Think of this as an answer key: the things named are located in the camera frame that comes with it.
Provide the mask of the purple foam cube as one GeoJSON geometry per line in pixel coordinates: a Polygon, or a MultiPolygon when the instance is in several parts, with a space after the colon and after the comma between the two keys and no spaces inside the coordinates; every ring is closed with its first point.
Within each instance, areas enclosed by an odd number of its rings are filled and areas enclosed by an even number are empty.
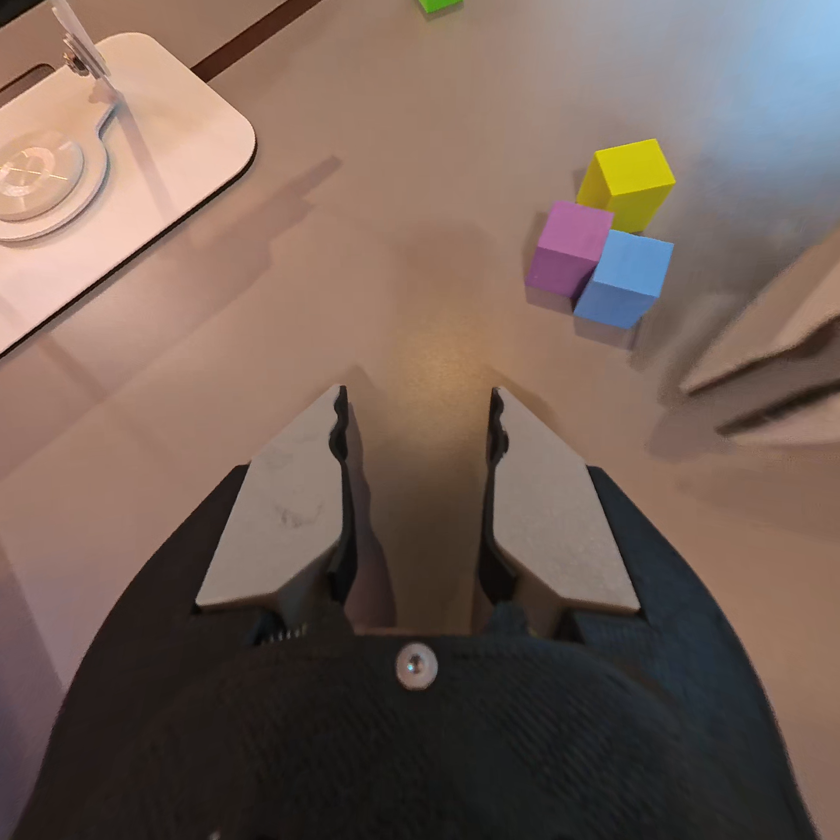
{"type": "Polygon", "coordinates": [[[525,277],[526,291],[576,303],[602,258],[613,218],[605,209],[553,203],[525,277]]]}

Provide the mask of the white document stand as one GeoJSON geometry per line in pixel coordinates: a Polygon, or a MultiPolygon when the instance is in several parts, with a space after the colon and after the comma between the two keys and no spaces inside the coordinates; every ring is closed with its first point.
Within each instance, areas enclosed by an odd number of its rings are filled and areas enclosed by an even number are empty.
{"type": "Polygon", "coordinates": [[[51,2],[65,66],[2,106],[6,355],[236,181],[250,122],[154,38],[90,38],[51,2]]]}

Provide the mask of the light blue foam cube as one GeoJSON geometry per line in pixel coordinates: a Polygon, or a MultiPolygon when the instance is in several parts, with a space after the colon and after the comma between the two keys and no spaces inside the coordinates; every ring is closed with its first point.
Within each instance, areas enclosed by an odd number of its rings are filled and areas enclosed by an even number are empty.
{"type": "Polygon", "coordinates": [[[673,244],[611,230],[602,257],[574,304],[574,315],[608,327],[633,328],[659,299],[673,244]]]}

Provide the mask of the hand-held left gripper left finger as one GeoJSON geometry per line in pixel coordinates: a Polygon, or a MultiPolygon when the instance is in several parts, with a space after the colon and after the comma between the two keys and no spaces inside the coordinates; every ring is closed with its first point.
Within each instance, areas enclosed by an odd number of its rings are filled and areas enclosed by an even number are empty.
{"type": "Polygon", "coordinates": [[[309,618],[356,571],[349,402],[332,385],[249,462],[196,596],[203,611],[262,606],[309,618]]]}

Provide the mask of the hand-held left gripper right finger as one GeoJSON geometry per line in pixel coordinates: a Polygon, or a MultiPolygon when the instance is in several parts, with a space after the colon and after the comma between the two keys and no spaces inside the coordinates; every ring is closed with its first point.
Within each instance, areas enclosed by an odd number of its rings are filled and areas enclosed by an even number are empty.
{"type": "Polygon", "coordinates": [[[504,387],[491,392],[478,588],[537,637],[566,614],[641,611],[585,460],[504,387]]]}

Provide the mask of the yellow foam cube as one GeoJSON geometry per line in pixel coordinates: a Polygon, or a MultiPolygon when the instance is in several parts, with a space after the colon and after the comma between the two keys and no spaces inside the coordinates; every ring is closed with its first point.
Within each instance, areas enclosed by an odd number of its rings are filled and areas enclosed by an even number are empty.
{"type": "Polygon", "coordinates": [[[613,215],[612,228],[640,234],[676,184],[656,139],[593,153],[575,201],[613,215]]]}

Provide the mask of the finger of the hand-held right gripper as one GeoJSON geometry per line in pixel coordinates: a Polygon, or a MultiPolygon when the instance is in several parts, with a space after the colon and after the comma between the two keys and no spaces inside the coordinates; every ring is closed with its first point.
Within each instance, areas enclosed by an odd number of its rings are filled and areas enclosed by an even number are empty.
{"type": "Polygon", "coordinates": [[[810,447],[839,442],[839,384],[823,384],[788,395],[735,417],[717,434],[737,445],[810,447]]]}
{"type": "Polygon", "coordinates": [[[701,392],[791,351],[838,320],[839,229],[785,268],[715,338],[679,385],[701,392]]]}

